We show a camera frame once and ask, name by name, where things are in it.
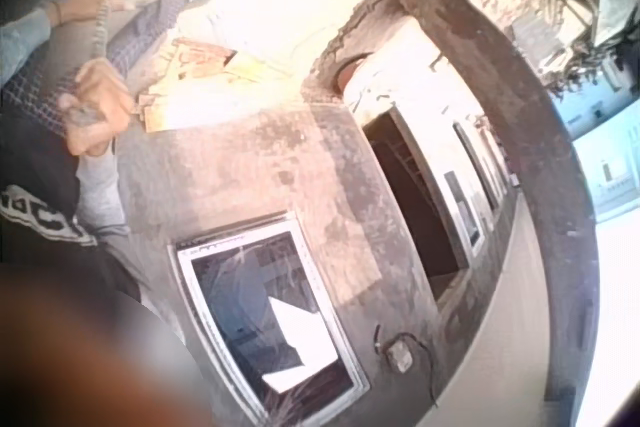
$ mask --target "blue sleeve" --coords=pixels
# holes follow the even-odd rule
[[[51,35],[51,24],[42,9],[0,27],[0,88]]]

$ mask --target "white window frame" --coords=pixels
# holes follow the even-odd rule
[[[260,225],[248,226],[244,230],[227,231],[226,235],[223,232],[209,239],[205,237],[202,242],[193,241],[193,244],[197,244],[193,247],[176,248],[170,246],[169,249],[173,254],[174,273],[177,276],[176,280],[182,297],[188,303],[192,321],[196,325],[200,340],[207,349],[214,368],[247,416],[254,424],[258,425],[268,420],[269,413],[265,410],[262,402],[233,360],[209,311],[193,270],[192,261],[283,233],[291,234],[296,253],[300,257],[300,262],[311,286],[318,309],[335,344],[336,351],[353,383],[353,387],[347,392],[298,424],[301,427],[315,427],[328,422],[351,406],[369,390],[369,383],[338,320],[325,284],[313,262],[297,218],[288,213]]]

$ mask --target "concrete wall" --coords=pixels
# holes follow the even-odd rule
[[[540,249],[518,199],[503,273],[467,355],[419,427],[542,427],[549,305]]]

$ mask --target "window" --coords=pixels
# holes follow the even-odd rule
[[[460,264],[434,201],[433,195],[441,193],[437,187],[432,192],[427,185],[418,165],[424,158],[414,155],[409,147],[415,141],[408,129],[401,132],[397,125],[401,121],[399,113],[397,119],[385,113],[364,132],[407,224],[433,296],[439,300],[453,285]]]
[[[478,228],[478,224],[473,218],[473,214],[471,212],[471,207],[469,206],[469,201],[467,200],[462,188],[460,187],[460,182],[458,182],[458,177],[453,170],[450,170],[446,174],[444,174],[444,178],[451,189],[451,193],[453,194],[453,198],[458,206],[458,211],[460,212],[460,217],[462,217],[462,223],[464,224],[464,228],[469,236],[469,242],[474,246],[480,240],[480,229]]]
[[[627,170],[627,163],[624,157],[617,157],[612,160],[603,160],[602,173],[605,184],[610,184],[611,182],[620,180],[623,177],[627,177],[629,172]]]
[[[493,187],[491,186],[491,179],[489,178],[489,175],[491,175],[490,170],[488,169],[486,164],[484,166],[481,164],[478,154],[473,149],[471,140],[467,136],[462,126],[458,123],[455,123],[453,124],[453,130],[458,136],[458,140],[460,140],[460,143],[464,147],[464,150],[467,153],[469,160],[471,160],[471,164],[473,165],[473,170],[476,171],[476,175],[478,176],[478,179],[480,179],[482,190],[484,192],[485,197],[487,198],[491,211],[495,212],[495,210],[499,207],[499,201],[498,201],[498,194],[493,190]]]
[[[366,390],[295,219],[195,244],[189,293],[254,420],[316,425]]]

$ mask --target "rope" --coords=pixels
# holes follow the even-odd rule
[[[107,24],[110,13],[111,0],[100,0],[98,15],[96,16],[96,27],[93,34],[91,59],[99,59],[107,56],[107,43],[109,40]],[[66,117],[69,122],[78,127],[88,127],[106,121],[104,114],[91,104],[83,104],[70,108],[66,112]]]

